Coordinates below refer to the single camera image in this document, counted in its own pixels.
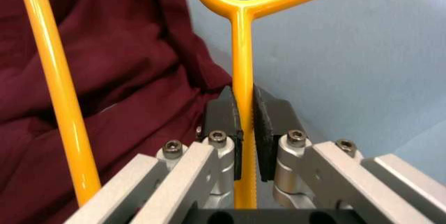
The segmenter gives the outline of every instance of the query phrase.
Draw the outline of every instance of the light blue background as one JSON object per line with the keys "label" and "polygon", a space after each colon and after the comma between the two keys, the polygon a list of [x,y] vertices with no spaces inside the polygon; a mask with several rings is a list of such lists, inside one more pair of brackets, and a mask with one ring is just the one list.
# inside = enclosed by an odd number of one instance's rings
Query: light blue background
{"label": "light blue background", "polygon": [[[229,22],[187,0],[231,72]],[[396,153],[446,184],[446,0],[316,0],[253,24],[255,82],[289,100],[318,141]]]}

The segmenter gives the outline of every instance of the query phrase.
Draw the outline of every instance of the dark red fabric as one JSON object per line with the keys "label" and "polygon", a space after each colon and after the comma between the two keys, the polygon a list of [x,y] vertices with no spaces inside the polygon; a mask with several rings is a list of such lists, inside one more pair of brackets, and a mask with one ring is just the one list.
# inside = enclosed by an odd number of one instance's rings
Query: dark red fabric
{"label": "dark red fabric", "polygon": [[[230,79],[192,32],[185,0],[51,5],[102,183],[137,153],[194,140]],[[36,45],[23,1],[0,7],[0,223],[60,223],[77,205]]]}

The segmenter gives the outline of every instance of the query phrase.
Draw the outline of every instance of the yellow rod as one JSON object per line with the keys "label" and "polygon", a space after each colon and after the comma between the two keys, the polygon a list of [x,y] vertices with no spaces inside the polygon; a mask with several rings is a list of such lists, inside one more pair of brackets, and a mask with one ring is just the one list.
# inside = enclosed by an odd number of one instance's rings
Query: yellow rod
{"label": "yellow rod", "polygon": [[232,25],[232,88],[244,132],[242,178],[234,184],[235,208],[256,208],[257,206],[255,142],[252,125],[251,23],[256,18],[308,1],[310,0],[201,0],[213,12],[228,18]]}
{"label": "yellow rod", "polygon": [[252,117],[251,16],[241,9],[230,18],[232,24],[232,89],[243,129],[242,177],[234,184],[234,207],[256,208],[256,165]]}
{"label": "yellow rod", "polygon": [[80,112],[49,0],[24,0],[53,102],[79,206],[100,188],[90,142]]}

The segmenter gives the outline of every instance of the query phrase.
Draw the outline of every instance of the bolt head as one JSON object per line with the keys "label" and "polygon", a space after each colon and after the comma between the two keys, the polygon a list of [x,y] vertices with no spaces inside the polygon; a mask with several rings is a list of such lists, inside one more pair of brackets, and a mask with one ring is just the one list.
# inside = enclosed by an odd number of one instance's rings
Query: bolt head
{"label": "bolt head", "polygon": [[356,154],[356,145],[354,142],[348,139],[338,139],[336,141],[336,146],[338,146],[342,151],[348,154],[350,157],[354,158]]}
{"label": "bolt head", "polygon": [[307,134],[301,130],[290,130],[287,133],[287,143],[293,147],[305,147]]}
{"label": "bolt head", "polygon": [[195,129],[195,137],[196,137],[196,139],[200,139],[200,138],[201,138],[201,132],[202,132],[202,127],[201,127],[201,126],[198,126],[198,127]]}
{"label": "bolt head", "polygon": [[183,155],[183,144],[176,139],[170,140],[162,147],[162,153],[167,159],[176,159]]}
{"label": "bolt head", "polygon": [[209,133],[209,144],[215,148],[223,148],[226,146],[226,133],[220,130],[215,130]]}

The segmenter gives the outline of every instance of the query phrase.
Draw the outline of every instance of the yellow y-shaped tube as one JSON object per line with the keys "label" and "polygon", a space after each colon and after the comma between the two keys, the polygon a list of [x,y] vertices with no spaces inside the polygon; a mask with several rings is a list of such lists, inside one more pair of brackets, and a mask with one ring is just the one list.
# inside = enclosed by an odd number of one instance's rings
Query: yellow y-shaped tube
{"label": "yellow y-shaped tube", "polygon": [[251,22],[310,0],[201,0],[232,24],[232,88],[244,131],[242,178],[234,185],[235,208],[256,208],[255,143],[252,119]]}

